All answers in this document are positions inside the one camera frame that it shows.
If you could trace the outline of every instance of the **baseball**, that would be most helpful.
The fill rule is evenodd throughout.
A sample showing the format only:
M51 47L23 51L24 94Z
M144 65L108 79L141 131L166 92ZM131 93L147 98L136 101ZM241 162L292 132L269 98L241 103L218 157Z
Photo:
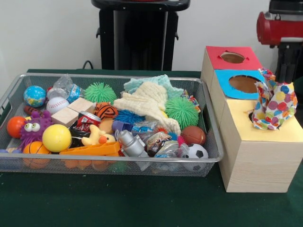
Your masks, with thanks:
M54 114L58 112L59 110L62 110L63 108L67 107L69 105L69 102L62 97L55 97L48 101L46 105L46 109L51 113Z

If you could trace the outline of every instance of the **polka dot wrapping paper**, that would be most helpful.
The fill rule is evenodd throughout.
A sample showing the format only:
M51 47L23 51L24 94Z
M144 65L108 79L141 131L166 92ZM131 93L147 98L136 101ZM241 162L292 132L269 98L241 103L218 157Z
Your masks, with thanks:
M284 121L295 114L298 100L293 83L277 83L276 76L266 69L259 70L265 83L257 82L259 98L252 114L254 127L262 130L276 130Z

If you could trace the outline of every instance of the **white wall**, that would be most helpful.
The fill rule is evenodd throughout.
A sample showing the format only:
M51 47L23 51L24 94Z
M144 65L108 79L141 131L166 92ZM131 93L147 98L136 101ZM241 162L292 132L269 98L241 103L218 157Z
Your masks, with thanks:
M206 45L252 46L265 67L273 51L258 43L256 21L269 0L191 0L179 12L173 70L201 70ZM29 68L101 67L95 38L98 9L90 0L0 0L0 96Z
M277 53L262 46L256 24L269 0L191 0L179 12L179 41L175 42L174 70L201 70L204 48L213 46L251 46L264 67L275 70Z

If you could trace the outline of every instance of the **toy basket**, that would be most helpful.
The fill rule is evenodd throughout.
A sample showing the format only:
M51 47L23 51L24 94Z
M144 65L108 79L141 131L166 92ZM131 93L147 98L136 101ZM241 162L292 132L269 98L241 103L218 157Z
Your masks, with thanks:
M62 74L26 73L17 77L0 100L0 149L16 148L20 140L12 139L7 133L8 120L15 116L25 116L23 111L23 93L31 85L47 89L57 81ZM93 82L109 84L119 95L123 91L123 84L128 82L129 76L101 76L101 75L73 75L73 82L82 88L87 88ZM105 157L105 156L65 156L65 155L31 155L0 153L0 171L26 173L59 173L59 174L104 174L104 175L167 175L167 176L202 176L205 177L215 162L223 157L223 147L220 134L215 122L214 111L208 94L207 86L199 79L170 78L174 87L183 88L193 95L200 104L202 112L199 114L198 126L206 132L204 148L209 153L209 159L192 158L152 158L152 157ZM48 164L43 168L32 168L24 163L28 161ZM78 160L82 163L101 161L107 168L95 170L91 165L83 168L67 168L65 162ZM148 166L144 171L139 166ZM195 166L202 166L195 171Z

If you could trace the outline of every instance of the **light blue cloth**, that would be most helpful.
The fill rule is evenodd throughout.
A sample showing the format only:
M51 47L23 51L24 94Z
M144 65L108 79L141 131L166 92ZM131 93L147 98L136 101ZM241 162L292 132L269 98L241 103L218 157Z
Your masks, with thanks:
M145 79L131 79L129 82L124 84L124 90L127 91L129 94L132 94L142 83L146 81L156 83L165 87L169 99L180 97L183 94L183 89L176 88L171 85L169 77L167 75L161 75Z

